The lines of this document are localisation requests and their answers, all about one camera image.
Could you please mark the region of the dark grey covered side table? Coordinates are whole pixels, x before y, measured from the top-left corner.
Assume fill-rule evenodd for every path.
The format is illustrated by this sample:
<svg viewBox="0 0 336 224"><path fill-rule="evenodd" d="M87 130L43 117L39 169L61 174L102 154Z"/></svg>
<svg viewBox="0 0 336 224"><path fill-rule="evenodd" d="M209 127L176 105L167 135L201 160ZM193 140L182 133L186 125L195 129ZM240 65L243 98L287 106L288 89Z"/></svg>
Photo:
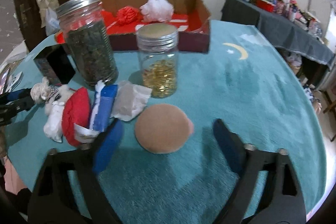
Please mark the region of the dark grey covered side table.
<svg viewBox="0 0 336 224"><path fill-rule="evenodd" d="M226 0L221 20L255 26L274 47L298 53L329 69L333 67L335 54L317 38L281 15L243 0Z"/></svg>

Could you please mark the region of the glass jar dark tea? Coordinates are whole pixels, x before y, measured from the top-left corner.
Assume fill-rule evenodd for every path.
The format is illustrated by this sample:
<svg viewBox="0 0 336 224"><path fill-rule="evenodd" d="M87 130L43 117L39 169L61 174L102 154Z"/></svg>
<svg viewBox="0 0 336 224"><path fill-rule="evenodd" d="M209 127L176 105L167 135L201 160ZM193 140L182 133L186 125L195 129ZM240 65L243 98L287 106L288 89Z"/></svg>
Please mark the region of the glass jar dark tea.
<svg viewBox="0 0 336 224"><path fill-rule="evenodd" d="M89 86L118 77L101 0L70 0L56 9L60 29L76 67Z"/></svg>

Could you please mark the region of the teal plush table cover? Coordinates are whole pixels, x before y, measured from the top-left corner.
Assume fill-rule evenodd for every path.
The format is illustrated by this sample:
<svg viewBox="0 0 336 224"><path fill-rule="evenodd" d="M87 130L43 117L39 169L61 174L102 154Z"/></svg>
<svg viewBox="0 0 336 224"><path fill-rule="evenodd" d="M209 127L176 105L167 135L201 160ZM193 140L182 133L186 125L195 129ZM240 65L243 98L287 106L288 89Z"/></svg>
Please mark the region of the teal plush table cover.
<svg viewBox="0 0 336 224"><path fill-rule="evenodd" d="M194 132L177 152L154 155L136 141L134 122L98 181L124 223L211 223L237 177L214 138L222 119L246 142L288 151L310 211L326 186L326 152L311 102L297 77L255 27L213 20L207 54L180 53L177 106Z"/></svg>

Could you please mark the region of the crumpled white tissue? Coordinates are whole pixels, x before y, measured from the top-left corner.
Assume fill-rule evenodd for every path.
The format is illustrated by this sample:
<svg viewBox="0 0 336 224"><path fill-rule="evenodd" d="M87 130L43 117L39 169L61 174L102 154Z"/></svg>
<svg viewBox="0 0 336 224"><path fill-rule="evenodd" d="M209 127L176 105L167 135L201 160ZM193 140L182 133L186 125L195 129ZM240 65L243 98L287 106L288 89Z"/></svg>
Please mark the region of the crumpled white tissue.
<svg viewBox="0 0 336 224"><path fill-rule="evenodd" d="M145 86L121 81L117 84L118 91L114 99L111 117L124 122L131 121L147 106L152 89Z"/></svg>

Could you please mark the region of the red basin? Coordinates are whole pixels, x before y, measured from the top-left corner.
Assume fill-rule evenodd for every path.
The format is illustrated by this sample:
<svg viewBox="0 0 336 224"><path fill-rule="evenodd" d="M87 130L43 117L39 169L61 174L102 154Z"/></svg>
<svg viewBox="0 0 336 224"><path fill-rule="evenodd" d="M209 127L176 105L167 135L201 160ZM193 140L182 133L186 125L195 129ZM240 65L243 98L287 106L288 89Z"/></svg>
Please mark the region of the red basin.
<svg viewBox="0 0 336 224"><path fill-rule="evenodd" d="M256 0L255 3L256 3L256 6L262 10L265 10L268 12L274 12L275 5L271 2L268 2L266 0Z"/></svg>

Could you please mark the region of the red mesh bath pouf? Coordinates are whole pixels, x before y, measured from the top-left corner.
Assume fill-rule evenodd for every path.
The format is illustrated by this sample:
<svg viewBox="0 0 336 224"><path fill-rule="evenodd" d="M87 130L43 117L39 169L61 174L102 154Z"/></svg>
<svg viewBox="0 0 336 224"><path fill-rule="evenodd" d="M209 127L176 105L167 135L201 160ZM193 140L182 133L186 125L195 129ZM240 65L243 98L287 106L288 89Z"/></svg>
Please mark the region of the red mesh bath pouf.
<svg viewBox="0 0 336 224"><path fill-rule="evenodd" d="M125 6L117 12L117 22L119 25L131 24L142 18L139 9L131 6Z"/></svg>

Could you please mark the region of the beige round powder puff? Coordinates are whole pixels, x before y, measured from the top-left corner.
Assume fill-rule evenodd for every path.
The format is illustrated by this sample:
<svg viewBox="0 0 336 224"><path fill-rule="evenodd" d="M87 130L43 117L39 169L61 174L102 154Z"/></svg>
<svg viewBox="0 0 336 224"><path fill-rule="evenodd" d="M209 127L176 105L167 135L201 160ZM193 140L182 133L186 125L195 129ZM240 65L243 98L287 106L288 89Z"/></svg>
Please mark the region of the beige round powder puff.
<svg viewBox="0 0 336 224"><path fill-rule="evenodd" d="M154 154L173 153L181 149L194 132L194 124L177 106L157 104L138 117L134 134L139 145Z"/></svg>

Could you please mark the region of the white fluffy scrunchie with bow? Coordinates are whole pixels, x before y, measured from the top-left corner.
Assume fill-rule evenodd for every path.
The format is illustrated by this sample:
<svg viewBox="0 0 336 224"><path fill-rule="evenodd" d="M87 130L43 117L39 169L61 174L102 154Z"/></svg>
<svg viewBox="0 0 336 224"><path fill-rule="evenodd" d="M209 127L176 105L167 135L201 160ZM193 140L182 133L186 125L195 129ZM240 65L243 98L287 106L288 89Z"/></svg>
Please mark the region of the white fluffy scrunchie with bow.
<svg viewBox="0 0 336 224"><path fill-rule="evenodd" d="M53 102L66 103L68 99L74 94L74 91L68 85L62 85L59 87L52 87L52 93L45 103L45 114L49 116Z"/></svg>

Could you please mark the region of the glass jar gold capsules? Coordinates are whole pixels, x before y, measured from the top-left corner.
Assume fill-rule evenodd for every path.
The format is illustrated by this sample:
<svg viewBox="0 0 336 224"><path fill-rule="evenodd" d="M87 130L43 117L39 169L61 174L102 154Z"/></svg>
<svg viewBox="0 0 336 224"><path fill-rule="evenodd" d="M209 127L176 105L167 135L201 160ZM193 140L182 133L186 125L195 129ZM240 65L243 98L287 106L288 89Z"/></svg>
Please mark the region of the glass jar gold capsules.
<svg viewBox="0 0 336 224"><path fill-rule="evenodd" d="M177 90L178 29L167 23L152 23L136 32L143 86L154 98L166 98Z"/></svg>

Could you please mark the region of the black glossy box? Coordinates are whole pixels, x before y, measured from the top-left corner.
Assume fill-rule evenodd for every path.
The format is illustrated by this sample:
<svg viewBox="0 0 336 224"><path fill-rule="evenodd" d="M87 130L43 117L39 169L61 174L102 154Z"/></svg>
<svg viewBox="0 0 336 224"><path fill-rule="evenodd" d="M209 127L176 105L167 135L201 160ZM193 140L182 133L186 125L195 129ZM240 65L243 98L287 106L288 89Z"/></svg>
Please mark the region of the black glossy box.
<svg viewBox="0 0 336 224"><path fill-rule="evenodd" d="M34 58L39 71L51 85L65 85L75 75L67 52L62 45L45 47Z"/></svg>

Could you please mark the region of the red brain plush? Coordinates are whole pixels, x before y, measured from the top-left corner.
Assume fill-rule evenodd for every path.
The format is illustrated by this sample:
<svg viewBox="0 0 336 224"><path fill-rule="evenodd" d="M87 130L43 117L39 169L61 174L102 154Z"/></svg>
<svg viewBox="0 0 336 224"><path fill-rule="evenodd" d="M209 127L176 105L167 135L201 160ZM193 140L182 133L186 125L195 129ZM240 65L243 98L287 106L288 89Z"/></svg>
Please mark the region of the red brain plush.
<svg viewBox="0 0 336 224"><path fill-rule="evenodd" d="M62 116L62 131L70 145L77 147L81 144L75 139L75 124L86 127L90 110L90 98L84 87L74 92L66 102Z"/></svg>

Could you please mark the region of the white plastic bag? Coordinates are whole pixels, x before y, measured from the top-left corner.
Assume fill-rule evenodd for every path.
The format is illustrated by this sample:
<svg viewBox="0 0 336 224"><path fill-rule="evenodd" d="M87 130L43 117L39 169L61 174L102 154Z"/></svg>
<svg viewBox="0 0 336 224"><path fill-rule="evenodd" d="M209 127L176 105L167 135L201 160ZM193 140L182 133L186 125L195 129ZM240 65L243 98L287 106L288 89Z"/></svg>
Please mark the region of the white plastic bag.
<svg viewBox="0 0 336 224"><path fill-rule="evenodd" d="M45 23L47 36L56 34L60 30L58 16L50 7L46 10Z"/></svg>

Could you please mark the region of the red cardboard box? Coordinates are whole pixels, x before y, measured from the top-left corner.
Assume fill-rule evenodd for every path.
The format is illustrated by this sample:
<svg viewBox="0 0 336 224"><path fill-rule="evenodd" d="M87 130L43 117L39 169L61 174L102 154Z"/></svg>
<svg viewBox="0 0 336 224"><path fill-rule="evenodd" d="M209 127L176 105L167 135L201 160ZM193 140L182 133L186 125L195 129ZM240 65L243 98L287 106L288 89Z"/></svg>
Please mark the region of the red cardboard box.
<svg viewBox="0 0 336 224"><path fill-rule="evenodd" d="M210 48L210 12L202 0L70 0L56 14L62 29L58 43L65 42L66 32L102 20L114 51L136 51L136 31L151 23L175 26L180 51L207 53Z"/></svg>

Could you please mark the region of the white mesh bath pouf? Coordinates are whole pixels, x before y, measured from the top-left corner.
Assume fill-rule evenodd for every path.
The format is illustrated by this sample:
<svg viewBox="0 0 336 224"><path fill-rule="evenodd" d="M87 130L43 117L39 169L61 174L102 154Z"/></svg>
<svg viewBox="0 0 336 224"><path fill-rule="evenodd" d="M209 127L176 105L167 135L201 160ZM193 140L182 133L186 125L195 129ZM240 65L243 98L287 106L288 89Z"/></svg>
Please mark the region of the white mesh bath pouf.
<svg viewBox="0 0 336 224"><path fill-rule="evenodd" d="M174 14L173 5L167 0L148 0L139 9L146 23L169 22Z"/></svg>

